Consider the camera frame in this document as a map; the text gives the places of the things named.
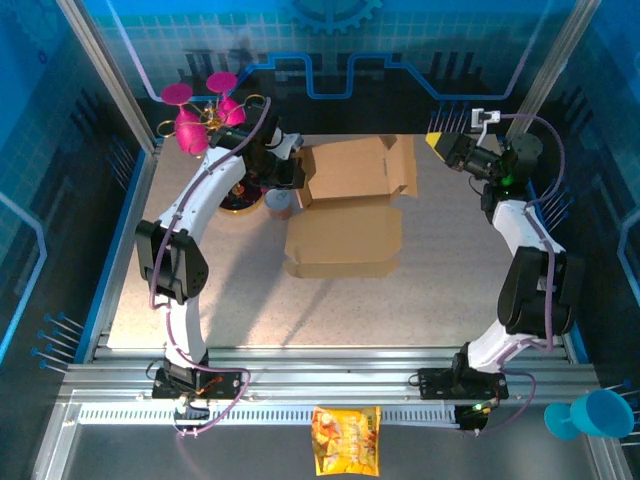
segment yellow snack bag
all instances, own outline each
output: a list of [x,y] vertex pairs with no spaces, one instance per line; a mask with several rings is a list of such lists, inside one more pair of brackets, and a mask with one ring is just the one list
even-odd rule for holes
[[311,420],[316,475],[359,473],[379,477],[380,417],[380,407],[316,407]]

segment open cardboard box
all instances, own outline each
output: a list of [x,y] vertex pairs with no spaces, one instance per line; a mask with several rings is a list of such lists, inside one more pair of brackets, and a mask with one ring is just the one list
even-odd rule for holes
[[301,150],[304,211],[289,220],[285,270],[299,278],[384,277],[402,248],[399,195],[417,197],[411,135],[387,135]]

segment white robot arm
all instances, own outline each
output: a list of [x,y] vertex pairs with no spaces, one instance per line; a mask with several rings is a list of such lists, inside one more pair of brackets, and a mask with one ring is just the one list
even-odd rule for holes
[[[519,200],[506,200],[499,202],[493,214],[493,226],[500,232],[507,242],[511,255],[515,257],[521,247],[529,247],[545,252],[538,233],[533,229],[529,220],[525,217],[526,202]],[[563,253],[564,248],[558,244],[546,231],[540,220],[535,215],[534,207],[527,207],[529,217],[538,223],[540,230],[544,232],[547,241],[551,243],[555,254]],[[543,291],[545,282],[539,281],[538,288]],[[486,373],[498,373],[502,365],[507,363],[522,350],[538,343],[536,335],[517,333],[508,334],[500,320],[496,320],[489,329],[477,340],[469,343],[468,359],[469,367]]]
[[[269,151],[278,159],[287,160],[292,151],[299,148],[301,137],[299,134],[285,134],[276,129],[272,141],[267,144]],[[209,148],[198,172],[185,187],[178,199],[162,215],[159,221],[163,228],[168,228],[184,196],[189,192],[195,180],[214,165],[223,155],[229,152],[223,147]],[[242,157],[231,156],[222,165],[215,168],[206,179],[200,183],[194,194],[187,199],[182,216],[173,227],[174,232],[186,230],[196,245],[200,244],[209,221],[225,199],[229,191],[246,175],[245,161]],[[157,303],[166,302],[166,298],[158,296]],[[171,311],[171,331],[177,347],[188,360],[199,363],[207,352],[200,329],[199,296],[187,299],[184,304],[175,305]],[[166,358],[174,365],[189,368],[189,364],[180,355],[176,347],[167,344]]]
[[[476,116],[485,124],[496,123],[499,115],[494,113],[480,111]],[[488,399],[505,387],[503,367],[508,361],[527,347],[550,352],[554,336],[572,328],[584,261],[553,240],[533,202],[527,201],[526,187],[543,149],[536,137],[516,137],[502,154],[459,133],[430,133],[426,141],[449,168],[486,181],[481,209],[504,237],[513,261],[498,298],[498,319],[463,346],[451,369],[419,371],[421,396]]]
[[217,130],[198,172],[178,199],[156,222],[138,224],[140,274],[153,292],[151,305],[171,309],[166,315],[169,341],[164,368],[156,374],[162,380],[156,383],[198,392],[207,382],[222,378],[197,368],[208,362],[198,301],[209,274],[198,245],[220,204],[243,178],[267,188],[296,189],[304,184],[300,160],[291,155],[301,147],[302,138],[282,132],[269,107],[269,99],[252,103],[246,107],[245,123]]

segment green light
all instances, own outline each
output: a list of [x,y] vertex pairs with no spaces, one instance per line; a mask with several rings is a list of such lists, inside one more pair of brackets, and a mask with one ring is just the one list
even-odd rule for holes
[[513,184],[513,176],[509,175],[503,178],[500,183],[502,184],[503,187],[508,187],[509,185]]

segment white bracket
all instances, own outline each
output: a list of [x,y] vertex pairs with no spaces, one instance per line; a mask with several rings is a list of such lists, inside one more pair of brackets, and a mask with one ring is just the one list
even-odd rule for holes
[[484,137],[487,136],[487,126],[492,123],[500,123],[500,111],[493,110],[491,112],[485,112],[484,108],[471,109],[471,130],[481,130],[480,138],[476,146],[480,146]]

